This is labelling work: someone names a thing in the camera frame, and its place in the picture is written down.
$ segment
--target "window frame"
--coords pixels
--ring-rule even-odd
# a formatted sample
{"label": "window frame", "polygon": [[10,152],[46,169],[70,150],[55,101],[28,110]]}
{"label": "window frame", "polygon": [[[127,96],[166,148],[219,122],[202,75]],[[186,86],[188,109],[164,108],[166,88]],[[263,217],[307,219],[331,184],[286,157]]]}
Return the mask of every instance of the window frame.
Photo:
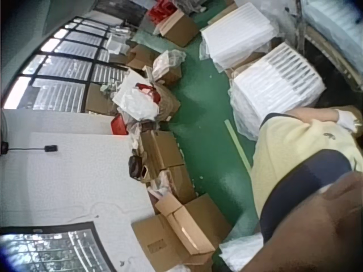
{"label": "window frame", "polygon": [[[106,29],[103,29],[103,28],[99,28],[99,27],[94,26],[94,25],[82,24],[84,21],[89,21],[89,22],[94,22],[94,23],[102,24],[102,25],[106,26],[107,28]],[[75,26],[73,28],[66,28],[66,25],[68,25],[69,23],[75,23]],[[90,28],[95,28],[95,29],[98,29],[98,30],[102,30],[105,33],[104,33],[103,36],[101,36],[101,35],[94,34],[94,33],[91,33],[91,32],[81,31],[81,30],[76,29],[79,25],[87,26],[87,27],[90,27]],[[33,53],[21,65],[21,67],[18,70],[18,72],[13,76],[13,78],[11,80],[11,83],[9,84],[9,87],[5,91],[5,94],[4,94],[3,98],[2,98],[1,107],[2,108],[4,107],[5,102],[9,98],[10,92],[11,92],[13,86],[15,85],[16,81],[18,80],[18,78],[19,77],[27,77],[27,78],[31,78],[31,80],[29,81],[28,86],[32,86],[33,83],[34,83],[34,81],[35,81],[35,79],[51,79],[51,80],[59,80],[59,81],[65,81],[65,82],[72,82],[72,83],[84,84],[85,85],[85,90],[83,92],[83,97],[82,97],[81,110],[80,110],[80,112],[81,113],[86,112],[85,111],[85,107],[86,107],[88,89],[90,88],[90,84],[91,83],[101,84],[99,82],[93,82],[92,81],[92,76],[93,76],[93,73],[95,71],[95,66],[97,64],[99,64],[99,65],[113,67],[113,68],[116,68],[116,69],[121,70],[121,71],[127,71],[127,67],[125,67],[125,66],[120,66],[120,65],[115,64],[115,63],[110,63],[110,62],[105,62],[105,61],[99,60],[99,56],[100,56],[101,50],[102,49],[105,49],[105,47],[103,46],[103,44],[104,44],[105,41],[108,40],[108,37],[107,36],[110,33],[111,28],[112,28],[111,25],[108,25],[108,24],[105,24],[103,22],[99,22],[97,20],[93,20],[93,19],[90,19],[90,18],[80,17],[80,16],[74,17],[72,20],[66,22],[62,27],[57,28],[54,32],[52,32],[49,35],[49,37],[47,37],[47,39],[45,39],[37,47],[36,50],[33,51]],[[54,38],[54,35],[59,30],[61,30],[61,29],[67,30],[68,31],[67,34],[64,37],[60,38],[60,39],[59,38]],[[90,35],[90,36],[95,36],[95,37],[101,38],[101,41],[100,41],[99,45],[93,45],[93,44],[88,44],[88,43],[82,42],[82,41],[67,39],[68,35],[70,35],[72,32],[78,32],[78,33],[83,33],[83,34]],[[50,39],[53,39],[53,38],[60,40],[60,42],[57,44],[57,46],[51,52],[43,52],[43,51],[41,51],[41,48]],[[57,52],[55,52],[55,50],[57,49],[57,47],[60,46],[63,41],[69,41],[71,43],[76,43],[76,44],[82,44],[82,45],[88,45],[88,46],[91,46],[91,47],[95,47],[95,48],[97,48],[96,54],[95,54],[94,58],[92,59],[92,58],[77,56],[77,55],[73,55],[73,54],[57,53]],[[25,70],[25,68],[30,64],[30,62],[33,60],[34,56],[36,56],[36,55],[43,55],[43,56],[45,56],[45,58],[39,64],[39,66],[37,67],[37,69],[34,71],[33,74],[23,74],[23,71]],[[61,76],[58,77],[58,76],[52,76],[52,75],[39,75],[39,71],[42,68],[43,64],[45,64],[45,62],[47,61],[48,57],[51,57],[51,56],[54,56],[54,57],[64,57],[64,58],[70,58],[70,59],[73,59],[73,60],[80,60],[80,61],[90,62],[91,63],[91,68],[90,68],[90,71],[88,73],[87,79],[86,80],[80,80],[80,79],[73,79],[73,78],[64,78],[64,77],[61,77]]]}
{"label": "window frame", "polygon": [[36,226],[36,227],[1,227],[0,228],[0,236],[3,235],[43,235],[43,234],[58,234],[65,232],[73,232],[73,231],[84,231],[90,230],[92,232],[95,243],[105,261],[108,268],[111,272],[116,272],[114,265],[108,257],[107,252],[105,251],[101,239],[98,236],[96,227],[94,222],[83,222],[76,224],[66,224],[66,225],[57,225],[57,226]]}

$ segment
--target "window pane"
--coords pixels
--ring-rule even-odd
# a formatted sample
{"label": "window pane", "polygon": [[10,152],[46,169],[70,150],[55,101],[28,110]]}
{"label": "window pane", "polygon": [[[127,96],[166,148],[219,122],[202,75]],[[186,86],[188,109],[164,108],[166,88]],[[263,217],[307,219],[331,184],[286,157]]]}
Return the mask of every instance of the window pane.
{"label": "window pane", "polygon": [[50,56],[40,69],[39,75],[87,80],[90,69],[91,62],[88,61]]}
{"label": "window pane", "polygon": [[76,42],[63,41],[55,50],[55,52],[72,54],[76,56],[94,58],[97,48],[84,44],[77,44]]}
{"label": "window pane", "polygon": [[49,39],[49,41],[47,41],[43,47],[41,48],[41,50],[43,52],[51,52],[53,51],[53,49],[60,43],[60,40],[58,39]]}
{"label": "window pane", "polygon": [[61,39],[64,36],[66,36],[67,33],[68,33],[68,30],[65,30],[65,29],[61,28],[61,29],[58,30],[58,32],[56,34],[54,34],[54,38]]}
{"label": "window pane", "polygon": [[102,47],[103,47],[103,48],[106,48],[107,41],[108,41],[108,39],[106,39],[106,40],[104,40],[104,41],[102,42]]}
{"label": "window pane", "polygon": [[83,43],[100,45],[102,38],[98,38],[92,35],[87,35],[79,32],[72,32],[67,36],[67,40],[81,41]]}
{"label": "window pane", "polygon": [[66,25],[65,25],[65,28],[70,28],[70,29],[72,29],[72,28],[74,28],[76,25],[77,25],[76,23],[69,23],[69,24],[66,24]]}
{"label": "window pane", "polygon": [[13,88],[10,91],[8,98],[6,99],[5,109],[16,109],[22,99],[26,88],[28,87],[30,78],[21,76],[18,78]]}
{"label": "window pane", "polygon": [[96,22],[92,22],[92,21],[88,21],[88,20],[84,20],[82,22],[82,24],[87,24],[89,26],[94,26],[94,27],[102,28],[104,30],[106,30],[108,28],[107,25],[100,24],[100,23],[96,23]]}
{"label": "window pane", "polygon": [[95,70],[92,76],[93,82],[109,82],[111,79],[123,81],[125,72],[113,67],[104,65],[95,65]]}
{"label": "window pane", "polygon": [[111,271],[90,229],[24,235],[21,240],[17,236],[0,237],[5,256],[17,271]]}
{"label": "window pane", "polygon": [[84,84],[50,79],[36,79],[34,87],[39,87],[32,109],[59,112],[80,112]]}
{"label": "window pane", "polygon": [[107,50],[101,49],[100,54],[98,56],[98,60],[108,62],[109,54]]}
{"label": "window pane", "polygon": [[36,55],[33,57],[32,61],[28,64],[28,66],[24,69],[23,74],[32,75],[35,70],[38,68],[39,64],[44,60],[45,55]]}
{"label": "window pane", "polygon": [[97,34],[97,35],[100,35],[100,36],[104,36],[104,34],[105,34],[105,31],[103,31],[101,29],[88,27],[86,25],[79,25],[76,29],[81,30],[81,31],[86,31],[86,32],[89,32],[89,33],[93,33],[93,34]]}

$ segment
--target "white glove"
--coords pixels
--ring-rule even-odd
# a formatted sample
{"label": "white glove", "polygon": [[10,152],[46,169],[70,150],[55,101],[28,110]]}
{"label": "white glove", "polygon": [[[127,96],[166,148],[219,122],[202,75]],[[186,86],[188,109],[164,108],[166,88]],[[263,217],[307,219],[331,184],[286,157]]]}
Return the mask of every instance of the white glove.
{"label": "white glove", "polygon": [[362,126],[362,124],[359,123],[357,117],[349,111],[339,109],[337,109],[336,111],[338,111],[339,114],[337,124],[347,129],[350,133],[357,133],[358,127]]}

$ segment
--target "green floor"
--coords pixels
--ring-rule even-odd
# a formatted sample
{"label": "green floor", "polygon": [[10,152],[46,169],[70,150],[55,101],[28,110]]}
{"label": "green floor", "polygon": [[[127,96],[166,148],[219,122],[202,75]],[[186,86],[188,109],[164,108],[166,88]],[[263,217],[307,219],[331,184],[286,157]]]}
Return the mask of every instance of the green floor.
{"label": "green floor", "polygon": [[[193,17],[199,28],[225,8],[223,0],[210,2],[205,13]],[[159,52],[179,49],[187,53],[183,78],[171,89],[181,107],[168,127],[180,144],[196,191],[208,193],[234,226],[227,239],[252,234],[258,219],[251,181],[224,123],[230,120],[237,131],[227,76],[217,72],[212,60],[199,60],[200,35],[183,49],[146,32],[138,32],[134,40]],[[241,135],[239,141],[252,164],[255,142]]]}

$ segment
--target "yellow line on floor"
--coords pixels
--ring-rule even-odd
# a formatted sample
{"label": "yellow line on floor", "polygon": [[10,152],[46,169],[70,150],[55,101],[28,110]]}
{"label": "yellow line on floor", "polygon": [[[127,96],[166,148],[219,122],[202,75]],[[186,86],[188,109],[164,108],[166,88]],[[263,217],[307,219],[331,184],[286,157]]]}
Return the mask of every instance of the yellow line on floor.
{"label": "yellow line on floor", "polygon": [[227,127],[227,130],[229,132],[229,134],[232,137],[232,140],[234,142],[234,144],[236,145],[237,151],[239,153],[240,158],[242,159],[242,162],[244,164],[244,167],[246,168],[248,174],[251,176],[251,165],[250,162],[247,159],[246,153],[244,153],[244,150],[242,148],[242,146],[240,145],[239,141],[238,141],[238,137],[236,135],[236,132],[234,131],[232,124],[229,120],[225,120],[225,124]]}

